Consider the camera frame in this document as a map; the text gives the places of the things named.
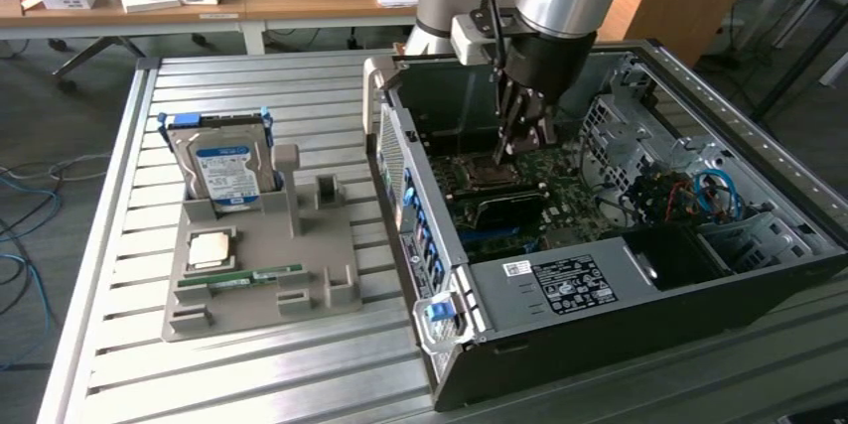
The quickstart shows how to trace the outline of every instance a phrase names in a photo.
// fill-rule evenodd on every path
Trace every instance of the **product label sticker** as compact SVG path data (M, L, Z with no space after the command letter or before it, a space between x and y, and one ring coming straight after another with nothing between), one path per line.
M530 273L530 261L522 260L521 262L509 262L504 264L504 271L506 272L508 277L514 277L516 275L524 275L525 273Z
M237 19L238 18L238 14L200 14L198 17L202 20L210 20L210 19Z
M221 206L241 206L258 198L260 186L250 170L246 146L197 150L197 164L209 199Z
M558 315L617 300L590 255L533 265L532 274L550 309Z

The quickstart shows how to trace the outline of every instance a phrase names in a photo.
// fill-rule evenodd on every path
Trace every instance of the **floor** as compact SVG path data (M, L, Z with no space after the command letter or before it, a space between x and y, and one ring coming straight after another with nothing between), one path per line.
M749 15L756 1L740 1L734 10L738 18L744 19ZM733 97L741 107L750 108L744 97L749 97L750 103L764 97L833 15L832 6L820 7L788 46L768 56L758 55L760 58L768 57L768 62L752 60L750 53L741 52L737 54L741 59L738 69L718 71L722 64L704 61L698 64L698 70L704 71L705 78L726 96ZM324 29L317 35L316 30L302 30L278 32L274 37L293 48L342 50L346 34L346 29ZM404 39L398 28L358 29L357 37L366 48L389 47ZM212 44L209 48L192 44L188 36L137 39L136 43L149 55L158 57L244 54L244 44L237 34L209 34L206 38ZM68 44L77 50L88 42L74 40L68 41ZM12 47L20 49L22 45L22 42L14 42ZM758 44L760 47L766 45L768 41ZM848 135L842 134L848 127L848 115L840 113L840 107L848 99L848 74L840 78L836 88L813 83L845 50L848 32L841 33L797 81L774 108L778 114L768 117L768 125L778 140L814 173L841 194L848 195L848 173L841 155L837 154L848 147ZM69 56L70 53L53 52L45 41L33 41L17 59L0 61L0 165L5 167L33 161L54 163L110 149L134 60L126 51L110 47L94 62L85 64L69 76L77 82L80 91L62 94L54 89L49 71ZM737 91L740 85L744 94ZM104 164L102 161L82 164L69 174L96 171ZM46 165L40 168L26 169L22 173L38 172ZM28 181L26 185L34 189L53 187L49 180ZM61 187L62 208L58 215L22 239L41 271L50 305L60 319L64 319L70 302L100 187L101 179L65 183ZM0 218L5 221L17 219L41 199L16 193L0 185ZM10 243L0 242L1 252L14 253ZM8 270L0 270L0 281L8 276ZM5 297L14 293L12 290L13 285L0 288L0 303L8 303ZM5 362L44 335L41 303L33 290L18 306L0 318L0 327L0 360ZM0 372L0 422L33 422L57 340L58 331L52 329L40 348L20 361L26 365Z

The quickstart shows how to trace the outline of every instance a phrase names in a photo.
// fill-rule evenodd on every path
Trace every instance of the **red wire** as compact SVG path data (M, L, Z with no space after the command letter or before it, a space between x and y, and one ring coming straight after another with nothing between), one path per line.
M668 207L665 208L665 222L668 222L672 219L672 203L674 202L674 193L677 192L677 189L682 188L684 186L686 186L686 183L682 181L680 183L674 183L672 192L668 195Z

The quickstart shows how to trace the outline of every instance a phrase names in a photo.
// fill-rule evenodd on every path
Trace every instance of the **slotted metal worktable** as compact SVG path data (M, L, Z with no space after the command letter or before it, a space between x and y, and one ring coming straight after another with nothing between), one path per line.
M361 64L385 54L138 66L38 422L756 423L848 395L841 274L742 331L432 412L362 148ZM345 185L365 306L166 344L158 334L182 184L154 116L261 106L276 140L300 145L298 180L336 173Z

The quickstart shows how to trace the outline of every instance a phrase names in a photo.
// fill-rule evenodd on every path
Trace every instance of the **blue latch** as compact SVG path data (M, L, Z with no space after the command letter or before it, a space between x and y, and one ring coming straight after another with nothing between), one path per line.
M174 128L196 128L200 126L200 113L178 113L173 115Z
M406 192L402 194L402 206L406 207L412 204L414 198L414 188L406 188Z
M433 303L426 307L424 313L426 314L426 318L429 318L430 322L441 322L456 317L456 311L453 310L450 302Z
M168 115L165 113L158 113L156 115L156 121L158 121L158 127L156 128L156 130L161 135L161 139L164 139L164 144L168 145L168 150L173 152L173 146L170 146L170 140L168 139L168 130L164 126L165 119L168 119Z

